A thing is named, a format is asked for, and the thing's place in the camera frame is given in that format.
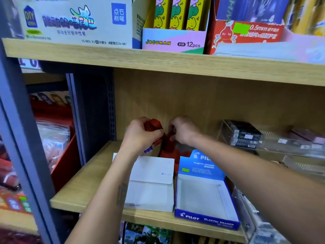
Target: green price tag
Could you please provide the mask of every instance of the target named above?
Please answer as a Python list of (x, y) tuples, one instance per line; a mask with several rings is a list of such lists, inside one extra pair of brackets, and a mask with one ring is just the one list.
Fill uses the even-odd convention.
[(240, 33), (242, 35), (247, 35), (250, 27), (251, 27), (250, 24), (242, 24), (242, 23), (236, 22), (232, 31), (234, 33)]

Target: forearm tattoo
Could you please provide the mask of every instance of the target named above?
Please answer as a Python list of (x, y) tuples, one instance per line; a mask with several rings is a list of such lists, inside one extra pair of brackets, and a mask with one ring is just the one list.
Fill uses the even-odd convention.
[(127, 184), (122, 183), (121, 185), (119, 185), (119, 190), (117, 194), (117, 201), (116, 201), (117, 206), (124, 206), (126, 193), (127, 193)]

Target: person's left arm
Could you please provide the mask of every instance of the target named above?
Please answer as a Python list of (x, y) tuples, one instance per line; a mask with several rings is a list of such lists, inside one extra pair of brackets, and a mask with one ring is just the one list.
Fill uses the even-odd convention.
[(141, 117), (128, 126), (122, 145), (100, 187), (71, 232), (66, 244), (117, 243), (120, 221), (133, 164), (140, 153), (160, 138), (163, 130), (147, 132)]

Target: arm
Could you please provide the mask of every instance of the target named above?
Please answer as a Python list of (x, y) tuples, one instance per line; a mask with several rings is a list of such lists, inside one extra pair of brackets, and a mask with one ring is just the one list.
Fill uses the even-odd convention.
[(149, 119), (142, 117), (133, 120), (128, 126), (114, 162), (66, 244), (118, 242), (120, 221), (133, 164), (139, 154), (164, 133), (162, 130), (145, 131), (143, 123), (147, 120)]
[(292, 244), (325, 241), (325, 185), (201, 134), (188, 117), (177, 117), (180, 143), (207, 155), (262, 215)]

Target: hand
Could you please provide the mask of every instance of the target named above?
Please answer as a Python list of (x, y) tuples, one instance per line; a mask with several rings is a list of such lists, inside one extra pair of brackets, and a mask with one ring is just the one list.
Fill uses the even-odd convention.
[(189, 146), (193, 146), (193, 139), (201, 135), (201, 131), (188, 116), (178, 116), (171, 120), (168, 125), (168, 131), (172, 130), (176, 132), (176, 135), (173, 137), (178, 142)]
[(147, 117), (134, 119), (126, 129), (121, 148), (126, 147), (128, 150), (140, 154), (144, 150), (148, 149), (156, 139), (159, 139), (164, 134), (162, 129), (153, 132), (145, 131), (143, 124), (149, 120), (150, 119)]

